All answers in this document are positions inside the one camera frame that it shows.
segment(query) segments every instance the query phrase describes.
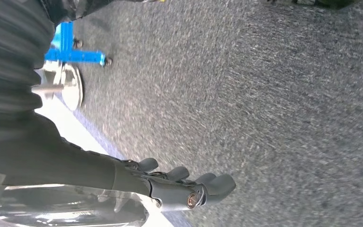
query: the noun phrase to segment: gray carpet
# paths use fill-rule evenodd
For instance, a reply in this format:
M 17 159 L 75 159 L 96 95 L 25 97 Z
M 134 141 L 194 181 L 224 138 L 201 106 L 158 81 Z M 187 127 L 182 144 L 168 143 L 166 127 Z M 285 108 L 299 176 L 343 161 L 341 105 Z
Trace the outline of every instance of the gray carpet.
M 75 25 L 82 112 L 132 159 L 230 173 L 195 227 L 363 227 L 363 2 L 116 2 Z

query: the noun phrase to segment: bolt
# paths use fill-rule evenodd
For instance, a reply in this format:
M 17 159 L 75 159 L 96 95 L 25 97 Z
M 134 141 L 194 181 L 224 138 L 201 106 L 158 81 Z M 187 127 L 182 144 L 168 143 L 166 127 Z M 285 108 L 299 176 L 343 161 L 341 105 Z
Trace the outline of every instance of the bolt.
M 196 193 L 191 193 L 187 199 L 187 207 L 189 209 L 194 208 L 198 203 L 198 197 Z

